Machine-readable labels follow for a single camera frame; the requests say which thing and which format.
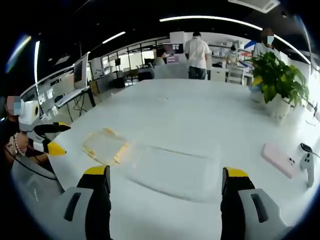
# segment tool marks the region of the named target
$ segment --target white robot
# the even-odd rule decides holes
[[[58,133],[69,130],[70,127],[62,122],[44,123],[40,121],[39,103],[36,100],[24,102],[21,99],[19,111],[20,131],[26,132],[29,144],[36,150],[59,156],[66,154],[66,151],[57,143],[48,139],[46,133]]]

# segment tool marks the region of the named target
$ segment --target clear plastic tray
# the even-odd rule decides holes
[[[112,171],[161,194],[198,202],[212,199],[217,193],[221,195],[222,168],[218,157],[133,144],[109,129],[89,135],[82,149],[101,164],[117,163]]]

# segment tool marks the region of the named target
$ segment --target bracelet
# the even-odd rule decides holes
[[[16,148],[16,152],[21,155],[21,156],[25,156],[26,154],[24,152],[21,151],[20,147],[18,146],[18,143],[17,143],[17,133],[14,135],[14,145],[15,145],[15,148]]]

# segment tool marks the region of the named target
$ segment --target computer monitor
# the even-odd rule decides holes
[[[74,88],[82,89],[88,86],[87,81],[88,53],[75,62],[73,68]]]
[[[114,63],[115,63],[116,66],[120,66],[121,58],[117,58],[116,60],[114,60]]]
[[[165,43],[162,45],[166,54],[183,54],[184,45],[182,43]]]
[[[153,58],[145,58],[144,59],[144,65],[148,66],[150,64],[154,63],[154,59]]]

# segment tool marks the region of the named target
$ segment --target woman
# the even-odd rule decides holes
[[[39,152],[29,146],[27,135],[20,131],[19,116],[17,106],[15,105],[15,98],[15,96],[8,96],[4,105],[7,117],[5,120],[0,122],[0,147],[2,151],[1,155],[4,157],[0,161],[5,161],[2,162],[2,164],[10,169],[14,163],[15,157],[20,151],[37,164],[49,171],[52,171],[48,161],[48,156],[45,153]],[[12,137],[14,137],[16,144],[11,141]]]
[[[261,42],[256,43],[254,46],[253,57],[263,56],[267,52],[272,52],[280,59],[280,52],[272,45],[274,39],[274,32],[271,28],[264,28],[261,32]]]
[[[225,60],[227,64],[236,65],[239,62],[238,52],[234,45],[230,47],[230,51],[228,51],[225,55]]]
[[[159,66],[159,65],[165,65],[165,60],[166,58],[166,50],[163,48],[157,49],[156,50],[156,58],[154,59],[153,65],[154,66]]]

